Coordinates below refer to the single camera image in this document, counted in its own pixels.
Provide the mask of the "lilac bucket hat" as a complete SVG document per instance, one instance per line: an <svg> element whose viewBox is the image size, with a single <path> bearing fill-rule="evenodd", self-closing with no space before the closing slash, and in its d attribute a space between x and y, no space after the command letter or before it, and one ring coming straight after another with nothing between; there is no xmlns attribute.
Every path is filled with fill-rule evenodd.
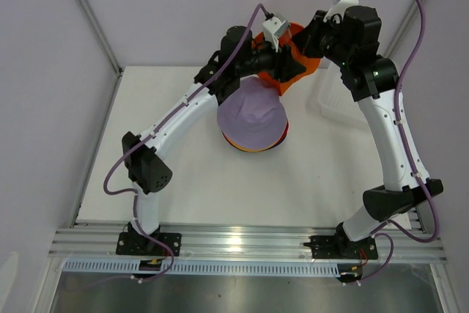
<svg viewBox="0 0 469 313"><path fill-rule="evenodd" d="M261 149L278 141L287 113L275 88L251 76L218 107L217 124L235 144Z"/></svg>

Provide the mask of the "red bucket hat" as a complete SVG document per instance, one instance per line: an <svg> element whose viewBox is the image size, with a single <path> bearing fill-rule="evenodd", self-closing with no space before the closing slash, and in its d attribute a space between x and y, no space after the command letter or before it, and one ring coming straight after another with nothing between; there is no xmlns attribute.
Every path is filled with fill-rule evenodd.
<svg viewBox="0 0 469 313"><path fill-rule="evenodd" d="M288 131L289 131L289 122L287 120L287 124L286 124L286 127L284 129L284 132L282 133L281 137L279 138L279 140L273 144L270 149L273 149L273 148L276 148L277 146L279 146L280 144L282 144L285 140L285 138L287 137L287 134L288 134Z"/></svg>

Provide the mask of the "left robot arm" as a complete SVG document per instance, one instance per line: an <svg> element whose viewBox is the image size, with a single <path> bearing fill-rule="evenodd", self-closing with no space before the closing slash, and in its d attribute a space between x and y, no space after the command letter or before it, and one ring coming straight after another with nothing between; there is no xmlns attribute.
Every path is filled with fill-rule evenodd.
<svg viewBox="0 0 469 313"><path fill-rule="evenodd" d="M292 23L285 32L265 28L253 36L244 26L229 28L173 109L140 134L122 137L123 163L135 198L128 231L120 240L133 253L172 250L158 218L160 194L173 177L166 159L202 117L214 111L224 140L242 152L269 151L285 140L289 120L281 96L319 63L293 43L303 29Z"/></svg>

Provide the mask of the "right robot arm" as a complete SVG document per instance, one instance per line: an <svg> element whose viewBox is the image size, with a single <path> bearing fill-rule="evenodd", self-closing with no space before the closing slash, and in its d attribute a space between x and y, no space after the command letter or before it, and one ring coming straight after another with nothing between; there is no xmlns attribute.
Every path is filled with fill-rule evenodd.
<svg viewBox="0 0 469 313"><path fill-rule="evenodd" d="M442 181L431 178L417 159L396 66L377 52L381 25L371 7L354 5L332 15L318 10L292 38L302 55L325 57L339 68L372 132L383 171L383 185L364 191L362 207L334 235L310 238L306 245L315 258L355 259L364 252L377 259L373 236L378 230L424 202L435 212L433 199L443 192Z"/></svg>

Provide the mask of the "yellow bucket hat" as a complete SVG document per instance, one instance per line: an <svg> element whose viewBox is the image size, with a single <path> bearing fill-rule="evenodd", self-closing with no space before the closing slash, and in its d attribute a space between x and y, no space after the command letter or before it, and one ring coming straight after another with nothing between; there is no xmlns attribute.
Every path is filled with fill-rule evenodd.
<svg viewBox="0 0 469 313"><path fill-rule="evenodd" d="M224 139L228 142L228 144L230 144L232 147L234 147L235 149L239 150L239 151L242 151L242 152L264 152L264 151L267 151L267 150L271 150L270 147L275 144L271 144L270 146L268 147L263 147L261 149L249 149L249 148L246 148L246 147L241 147L240 145L238 144L235 144L231 139L229 139L224 133L221 133L222 136L224 137Z"/></svg>

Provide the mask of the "orange bucket hat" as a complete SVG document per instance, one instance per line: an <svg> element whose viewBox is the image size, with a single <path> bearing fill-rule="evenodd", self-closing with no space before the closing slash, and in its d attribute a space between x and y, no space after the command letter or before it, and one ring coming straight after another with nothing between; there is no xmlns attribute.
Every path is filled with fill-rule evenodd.
<svg viewBox="0 0 469 313"><path fill-rule="evenodd" d="M299 61L302 65L306 67L306 72L302 73L296 77L294 77L291 81L289 82L278 82L276 78L273 78L271 76L271 72L261 72L257 73L260 79L271 85L273 88L276 89L277 93L279 96L282 96L293 84L298 82L300 79L302 79L305 76L309 76L313 74L319 67L320 65L320 59L317 58L308 58L304 55L301 55L297 47L292 41L292 37L297 34L299 31L304 29L304 26L300 25L299 23L291 23L289 31L283 35L283 37L280 39L279 44L280 47L283 47L284 45L290 45L292 47L292 55L293 57Z"/></svg>

